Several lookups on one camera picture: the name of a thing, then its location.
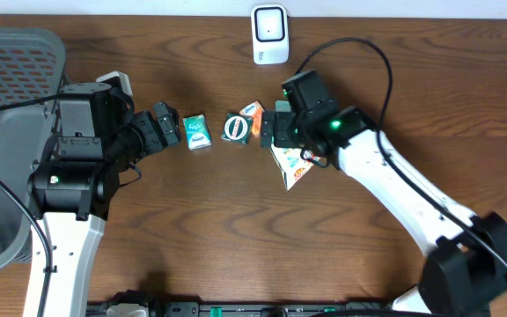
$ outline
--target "white container with black square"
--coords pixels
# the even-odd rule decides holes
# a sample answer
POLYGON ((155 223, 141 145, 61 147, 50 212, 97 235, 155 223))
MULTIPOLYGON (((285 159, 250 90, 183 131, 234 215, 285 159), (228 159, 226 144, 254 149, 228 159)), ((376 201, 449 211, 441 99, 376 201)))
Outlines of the white container with black square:
POLYGON ((257 64, 285 63, 289 59, 287 11, 279 4, 252 10, 253 60, 257 64))

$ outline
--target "white wall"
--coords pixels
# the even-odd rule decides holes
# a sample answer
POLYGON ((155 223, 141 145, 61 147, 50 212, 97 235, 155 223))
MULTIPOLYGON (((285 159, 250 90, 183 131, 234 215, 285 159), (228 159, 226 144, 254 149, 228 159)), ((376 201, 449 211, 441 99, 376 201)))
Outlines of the white wall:
MULTIPOLYGON (((249 16, 259 0, 0 0, 0 13, 249 16)), ((280 0, 292 17, 507 18, 507 0, 280 0)))

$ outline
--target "wood grain surface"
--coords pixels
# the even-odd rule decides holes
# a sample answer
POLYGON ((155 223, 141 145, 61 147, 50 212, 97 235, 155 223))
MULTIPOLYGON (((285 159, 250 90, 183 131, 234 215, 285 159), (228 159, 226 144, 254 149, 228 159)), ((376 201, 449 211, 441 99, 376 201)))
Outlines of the wood grain surface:
MULTIPOLYGON (((0 26, 42 27, 66 44, 75 82, 129 74, 136 110, 160 101, 206 115, 213 144, 184 143, 139 164, 143 179, 114 197, 92 271, 90 300, 139 289, 206 301, 393 299, 418 281, 423 257, 361 185, 332 168, 292 190, 259 140, 220 139, 228 112, 259 100, 319 44, 372 39, 393 64, 386 133, 445 193, 507 220, 507 21, 290 18, 290 59, 257 66, 248 18, 0 16, 0 26)), ((309 67, 343 105, 377 118, 381 61, 338 45, 309 67)), ((124 180, 132 174, 122 175, 124 180)), ((0 316, 20 316, 29 266, 0 271, 0 316)), ((493 303, 507 316, 507 294, 493 303)))

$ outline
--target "perforated basket wall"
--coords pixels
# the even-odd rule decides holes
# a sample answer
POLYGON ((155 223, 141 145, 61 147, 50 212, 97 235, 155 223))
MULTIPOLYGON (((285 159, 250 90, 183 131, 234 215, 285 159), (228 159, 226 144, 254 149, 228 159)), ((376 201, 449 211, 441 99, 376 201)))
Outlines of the perforated basket wall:
MULTIPOLYGON (((64 45, 50 31, 0 28, 0 106, 56 94, 67 81, 64 64, 64 45)), ((48 102, 45 106, 0 113, 0 178, 24 201, 28 200, 26 181, 30 166, 40 155, 38 143, 51 133, 51 124, 45 121, 54 111, 55 103, 48 102)), ((0 198, 2 267, 13 259, 30 259, 30 240, 27 241, 29 231, 24 230, 26 220, 20 211, 1 193, 0 198)))

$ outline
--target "teal box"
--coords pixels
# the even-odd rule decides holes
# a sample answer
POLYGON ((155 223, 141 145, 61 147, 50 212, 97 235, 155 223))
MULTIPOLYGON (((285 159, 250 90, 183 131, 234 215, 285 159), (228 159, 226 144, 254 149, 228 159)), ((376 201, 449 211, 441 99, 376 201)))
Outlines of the teal box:
POLYGON ((183 118, 183 125, 185 126, 189 150, 210 146, 210 135, 204 115, 183 118))

